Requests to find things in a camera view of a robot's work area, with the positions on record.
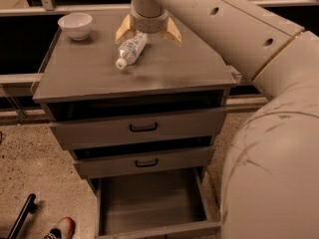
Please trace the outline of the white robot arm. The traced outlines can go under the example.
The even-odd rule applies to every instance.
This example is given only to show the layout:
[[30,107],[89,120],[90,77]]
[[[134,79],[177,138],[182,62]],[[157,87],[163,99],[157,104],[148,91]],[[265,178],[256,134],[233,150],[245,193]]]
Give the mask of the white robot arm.
[[267,99],[235,135],[222,239],[319,239],[319,40],[246,0],[132,0],[118,38],[173,15]]

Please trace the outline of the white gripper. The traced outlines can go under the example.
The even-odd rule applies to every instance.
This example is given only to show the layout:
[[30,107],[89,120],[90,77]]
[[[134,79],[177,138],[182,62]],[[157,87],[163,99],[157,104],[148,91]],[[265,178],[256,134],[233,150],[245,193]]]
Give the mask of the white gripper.
[[161,31],[161,36],[165,40],[172,41],[177,46],[181,45],[181,33],[173,19],[168,17],[167,10],[163,8],[159,9],[158,15],[146,16],[132,6],[129,15],[116,32],[115,42],[120,44],[133,38],[137,31],[147,34]]

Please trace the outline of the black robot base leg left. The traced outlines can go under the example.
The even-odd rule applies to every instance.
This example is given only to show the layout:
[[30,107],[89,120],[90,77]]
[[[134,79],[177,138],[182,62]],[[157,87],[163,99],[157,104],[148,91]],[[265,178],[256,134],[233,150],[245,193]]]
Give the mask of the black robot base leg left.
[[21,209],[21,211],[20,211],[20,213],[19,213],[19,215],[18,215],[18,217],[17,217],[17,219],[16,219],[13,227],[11,228],[9,235],[6,239],[17,239],[18,234],[19,234],[28,214],[33,213],[37,208],[37,204],[35,203],[35,199],[36,199],[36,195],[34,193],[31,193],[27,197],[27,199],[26,199],[26,201],[25,201],[25,203],[24,203],[24,205],[23,205],[23,207],[22,207],[22,209]]

